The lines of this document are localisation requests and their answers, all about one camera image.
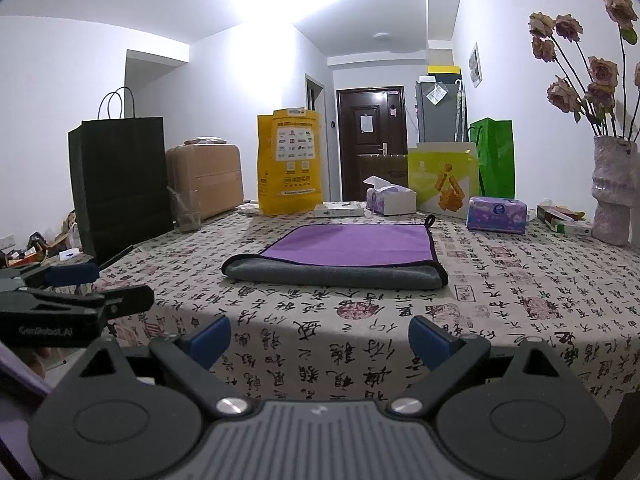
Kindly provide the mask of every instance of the black paper bag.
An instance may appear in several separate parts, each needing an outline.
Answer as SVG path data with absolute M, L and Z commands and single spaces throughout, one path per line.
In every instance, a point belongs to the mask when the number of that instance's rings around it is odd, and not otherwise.
M 98 264 L 173 228 L 162 117 L 83 121 L 68 139 L 82 248 Z

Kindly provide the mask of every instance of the brown suitcase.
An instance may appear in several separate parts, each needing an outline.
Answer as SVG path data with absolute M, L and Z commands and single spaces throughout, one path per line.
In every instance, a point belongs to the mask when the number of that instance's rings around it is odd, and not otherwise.
M 198 191 L 200 215 L 229 211 L 244 201 L 240 151 L 234 144 L 188 144 L 166 152 L 169 186 Z

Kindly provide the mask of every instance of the blue gripper pad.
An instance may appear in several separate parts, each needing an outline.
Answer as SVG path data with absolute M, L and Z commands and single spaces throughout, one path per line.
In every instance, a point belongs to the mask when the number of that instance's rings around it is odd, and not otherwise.
M 423 316 L 409 322 L 409 346 L 429 370 L 434 370 L 462 346 L 459 338 Z
M 191 359 L 209 370 L 231 343 L 231 322 L 218 314 L 209 325 L 182 336 L 176 344 Z

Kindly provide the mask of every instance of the table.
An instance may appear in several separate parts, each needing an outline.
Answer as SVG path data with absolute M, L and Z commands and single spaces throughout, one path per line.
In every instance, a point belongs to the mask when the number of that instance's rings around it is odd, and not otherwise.
M 186 333 L 224 312 L 232 342 L 214 372 L 241 394 L 291 399 L 389 399 L 425 368 L 407 341 L 411 316 L 459 335 L 514 346 L 544 338 L 595 396 L 640 384 L 640 254 L 589 237 L 559 235 L 533 220 L 525 235 L 471 233 L 462 221 L 433 225 L 449 286 L 432 292 L 351 290 L 235 282 L 231 255 L 258 252 L 289 230 L 327 219 L 232 212 L 194 234 L 170 233 L 103 271 L 96 287 L 146 283 L 156 304 L 117 320 L 128 344 Z M 421 214 L 333 222 L 419 222 Z

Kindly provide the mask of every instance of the yellow shopping bag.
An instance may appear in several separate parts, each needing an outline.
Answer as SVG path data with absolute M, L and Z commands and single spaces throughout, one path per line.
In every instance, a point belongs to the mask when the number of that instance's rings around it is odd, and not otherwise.
M 322 203 L 318 112 L 258 116 L 258 202 L 265 215 L 311 211 Z
M 409 188 L 420 211 L 465 218 L 479 195 L 478 152 L 472 142 L 419 142 L 408 150 Z

